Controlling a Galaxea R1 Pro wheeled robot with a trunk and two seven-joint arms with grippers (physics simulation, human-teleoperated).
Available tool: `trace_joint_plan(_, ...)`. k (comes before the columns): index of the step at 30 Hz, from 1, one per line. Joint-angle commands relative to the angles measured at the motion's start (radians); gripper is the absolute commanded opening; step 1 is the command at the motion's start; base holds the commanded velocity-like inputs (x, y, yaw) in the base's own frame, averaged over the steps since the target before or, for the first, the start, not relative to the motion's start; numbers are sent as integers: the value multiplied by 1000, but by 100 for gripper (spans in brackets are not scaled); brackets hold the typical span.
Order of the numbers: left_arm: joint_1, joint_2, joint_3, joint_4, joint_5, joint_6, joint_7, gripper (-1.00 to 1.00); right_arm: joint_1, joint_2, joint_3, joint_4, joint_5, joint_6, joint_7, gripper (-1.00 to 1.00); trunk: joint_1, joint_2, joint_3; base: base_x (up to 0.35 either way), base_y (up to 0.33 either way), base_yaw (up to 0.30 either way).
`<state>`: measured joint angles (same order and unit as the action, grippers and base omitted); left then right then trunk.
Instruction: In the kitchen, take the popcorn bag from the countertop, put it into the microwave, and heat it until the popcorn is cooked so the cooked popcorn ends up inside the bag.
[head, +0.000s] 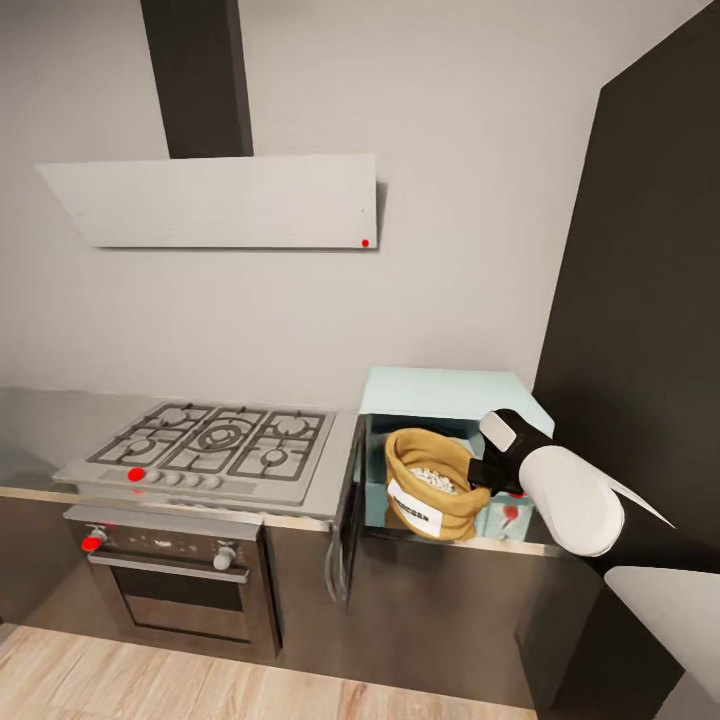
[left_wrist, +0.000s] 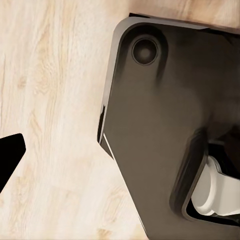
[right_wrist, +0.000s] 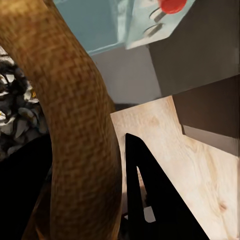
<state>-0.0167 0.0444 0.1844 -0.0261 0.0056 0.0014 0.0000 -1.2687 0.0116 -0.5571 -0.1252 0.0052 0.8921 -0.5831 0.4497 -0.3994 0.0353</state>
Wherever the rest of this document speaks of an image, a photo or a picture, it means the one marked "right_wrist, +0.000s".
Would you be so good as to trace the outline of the popcorn bag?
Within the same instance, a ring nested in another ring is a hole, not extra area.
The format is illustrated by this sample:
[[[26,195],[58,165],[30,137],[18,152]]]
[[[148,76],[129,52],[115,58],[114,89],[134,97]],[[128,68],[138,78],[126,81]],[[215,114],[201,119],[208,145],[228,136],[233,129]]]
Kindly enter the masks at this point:
[[[52,147],[21,240],[118,240],[121,151],[94,61],[54,0],[0,0],[0,45],[34,89]]]

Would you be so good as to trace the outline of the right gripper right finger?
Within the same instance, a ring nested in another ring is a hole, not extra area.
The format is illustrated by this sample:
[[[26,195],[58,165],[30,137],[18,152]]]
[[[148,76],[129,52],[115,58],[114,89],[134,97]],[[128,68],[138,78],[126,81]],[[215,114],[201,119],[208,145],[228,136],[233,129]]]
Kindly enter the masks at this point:
[[[125,161],[129,240],[210,240],[145,142],[130,133]],[[156,223],[145,220],[137,167]]]

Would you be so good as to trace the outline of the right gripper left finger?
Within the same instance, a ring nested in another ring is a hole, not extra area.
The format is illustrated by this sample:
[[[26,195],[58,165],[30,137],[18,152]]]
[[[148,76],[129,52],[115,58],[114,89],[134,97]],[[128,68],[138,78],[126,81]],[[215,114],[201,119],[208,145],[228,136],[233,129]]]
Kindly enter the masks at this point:
[[[0,240],[21,240],[53,163],[50,134],[0,161]]]

